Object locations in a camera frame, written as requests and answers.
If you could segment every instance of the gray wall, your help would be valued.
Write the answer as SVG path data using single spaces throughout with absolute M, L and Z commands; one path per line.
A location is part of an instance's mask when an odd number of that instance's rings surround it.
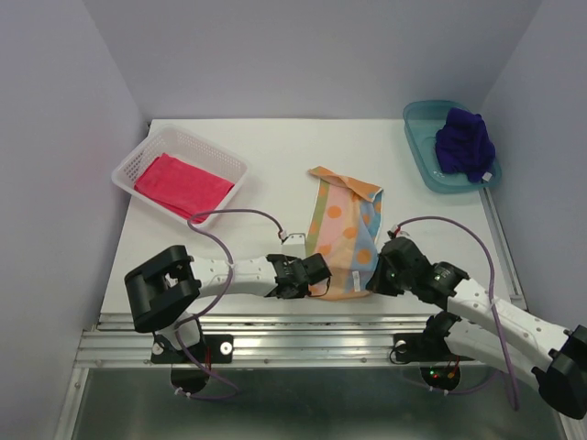
M 478 108 L 536 0 L 84 0 L 148 117 Z
M 126 200 L 109 173 L 143 135 L 80 0 L 0 6 L 0 437 L 52 438 Z
M 584 0 L 545 1 L 482 108 L 528 305 L 571 328 L 587 323 L 586 17 Z

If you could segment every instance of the folded red cloth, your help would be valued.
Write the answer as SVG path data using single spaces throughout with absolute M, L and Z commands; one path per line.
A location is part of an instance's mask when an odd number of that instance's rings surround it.
M 183 218 L 215 209 L 234 183 L 163 153 L 143 172 L 135 190 Z M 202 223 L 206 216 L 196 219 Z

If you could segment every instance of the perforated plastic basket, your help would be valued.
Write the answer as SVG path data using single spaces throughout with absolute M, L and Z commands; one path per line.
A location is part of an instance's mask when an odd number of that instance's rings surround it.
M 112 182 L 127 193 L 185 225 L 187 222 L 184 218 L 135 191 L 137 179 L 163 153 L 235 184 L 216 209 L 226 206 L 249 173 L 249 163 L 245 159 L 178 126 L 163 126 L 143 140 L 112 171 Z M 208 226 L 214 217 L 215 215 L 209 216 L 199 226 Z

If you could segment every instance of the white table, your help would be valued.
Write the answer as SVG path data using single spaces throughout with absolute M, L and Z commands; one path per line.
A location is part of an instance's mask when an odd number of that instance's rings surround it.
M 307 170 L 322 165 L 334 172 L 373 182 L 383 187 L 385 228 L 418 215 L 443 215 L 474 230 L 496 261 L 495 294 L 508 298 L 506 282 L 493 243 L 490 224 L 477 192 L 446 195 L 431 192 L 422 182 L 408 147 L 404 123 L 399 120 L 314 119 L 209 119 L 154 120 L 151 130 L 175 124 L 234 150 L 251 162 L 250 177 L 229 207 L 267 211 L 288 232 L 306 232 L 313 213 L 318 180 Z M 213 231 L 230 247 L 236 259 L 279 252 L 274 224 L 254 214 L 222 214 Z M 405 228 L 421 250 L 434 261 L 446 260 L 481 283 L 488 282 L 487 261 L 481 249 L 458 228 L 424 222 Z M 192 255 L 223 258 L 222 251 L 205 237 L 133 198 L 116 252 L 102 306 L 103 320 L 130 312 L 124 276 L 139 264 L 171 245 L 184 244 Z M 195 312 L 210 299 L 196 300 Z M 434 314 L 437 307 L 419 302 L 413 295 L 397 298 L 371 295 L 341 302 L 265 299 L 250 295 L 224 298 L 213 310 L 223 315 L 405 315 Z

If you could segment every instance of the teal basket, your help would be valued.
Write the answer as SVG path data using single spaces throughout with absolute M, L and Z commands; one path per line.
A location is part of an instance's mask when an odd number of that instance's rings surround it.
M 405 135 L 422 179 L 432 191 L 444 194 L 492 188 L 502 179 L 502 168 L 497 159 L 489 171 L 493 175 L 489 181 L 471 183 L 462 172 L 445 174 L 440 170 L 435 152 L 437 132 L 445 125 L 452 107 L 469 111 L 464 105 L 452 101 L 419 101 L 404 109 Z

